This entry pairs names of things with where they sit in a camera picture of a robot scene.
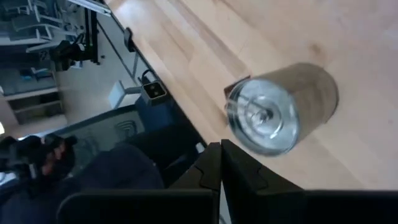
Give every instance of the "gray floor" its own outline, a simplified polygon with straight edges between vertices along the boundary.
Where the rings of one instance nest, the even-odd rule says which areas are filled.
[[[56,74],[69,124],[109,111],[111,106],[108,95],[116,81],[121,80],[126,88],[136,86],[131,78],[135,53],[130,53],[125,48],[121,29],[112,18],[101,14],[98,15],[98,22],[106,32],[105,34],[100,26],[98,27],[98,55],[105,56],[104,59],[100,59],[101,65],[83,62],[81,69],[70,68]],[[146,69],[145,64],[139,59],[137,74],[142,74]],[[121,106],[133,104],[137,97],[137,95],[126,96]]]

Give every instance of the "metal canister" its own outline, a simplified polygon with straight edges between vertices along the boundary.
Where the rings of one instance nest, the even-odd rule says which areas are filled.
[[[333,77],[321,67],[298,63],[237,83],[226,109],[232,132],[248,149],[276,156],[328,121],[337,104]]]

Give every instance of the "wooden tabletop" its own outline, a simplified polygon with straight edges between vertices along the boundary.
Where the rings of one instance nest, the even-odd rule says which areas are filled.
[[[398,1],[106,0],[207,142],[237,140],[223,88],[295,62],[335,78],[327,124],[268,168],[306,189],[398,189]]]

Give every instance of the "light wood surface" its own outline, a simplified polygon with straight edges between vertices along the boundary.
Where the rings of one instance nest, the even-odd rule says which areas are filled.
[[[230,138],[223,88],[295,62],[340,104],[288,154],[254,155],[306,189],[398,189],[398,1],[106,0],[207,142]]]

